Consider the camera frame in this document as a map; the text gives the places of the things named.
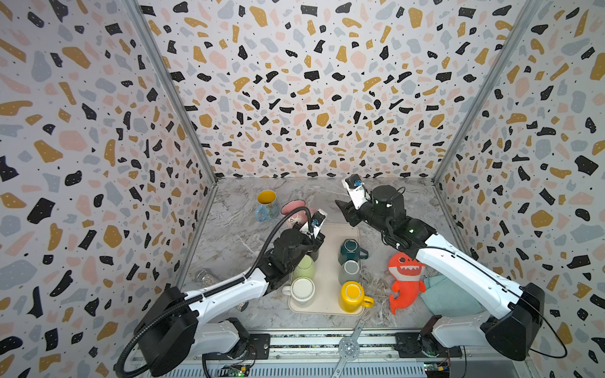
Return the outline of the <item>blue patterned mug yellow inside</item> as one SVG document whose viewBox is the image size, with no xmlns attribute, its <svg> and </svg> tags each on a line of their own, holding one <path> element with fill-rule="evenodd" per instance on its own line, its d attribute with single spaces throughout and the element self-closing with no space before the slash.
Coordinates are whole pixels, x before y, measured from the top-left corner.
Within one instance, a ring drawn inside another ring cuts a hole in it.
<svg viewBox="0 0 605 378">
<path fill-rule="evenodd" d="M 258 207 L 255 218 L 258 222 L 265 222 L 276 218 L 280 211 L 277 205 L 277 194 L 271 190 L 260 192 L 257 197 Z"/>
</svg>

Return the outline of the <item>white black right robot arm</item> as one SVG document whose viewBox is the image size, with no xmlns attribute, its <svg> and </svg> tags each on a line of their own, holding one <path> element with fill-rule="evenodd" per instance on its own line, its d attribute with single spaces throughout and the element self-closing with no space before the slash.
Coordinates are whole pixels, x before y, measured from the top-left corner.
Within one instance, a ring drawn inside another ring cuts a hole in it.
<svg viewBox="0 0 605 378">
<path fill-rule="evenodd" d="M 502 356 L 524 361 L 544 320 L 545 293 L 535 284 L 521 286 L 461 252 L 435 228 L 406 213 L 403 189 L 381 185 L 367 191 L 358 175 L 342 181 L 351 200 L 338 201 L 346 222 L 366 223 L 383 244 L 397 250 L 390 271 L 398 280 L 412 269 L 429 266 L 474 297 L 484 312 L 448 318 L 435 315 L 409 349 L 428 356 L 460 346 L 492 347 Z"/>
</svg>

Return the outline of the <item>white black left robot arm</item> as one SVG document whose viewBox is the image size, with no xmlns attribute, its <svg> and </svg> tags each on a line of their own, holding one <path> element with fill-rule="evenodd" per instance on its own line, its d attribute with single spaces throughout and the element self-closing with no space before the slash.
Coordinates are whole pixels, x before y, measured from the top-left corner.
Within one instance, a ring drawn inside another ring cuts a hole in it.
<svg viewBox="0 0 605 378">
<path fill-rule="evenodd" d="M 236 319 L 215 322 L 214 318 L 237 305 L 272 293 L 293 274 L 303 257 L 318 253 L 325 237 L 311 237 L 291 228 L 284 230 L 251 273 L 241 273 L 208 288 L 182 292 L 164 291 L 135 327 L 133 342 L 145 365 L 127 372 L 116 368 L 119 377 L 150 373 L 165 375 L 189 355 L 230 354 L 238 358 L 250 338 Z"/>
</svg>

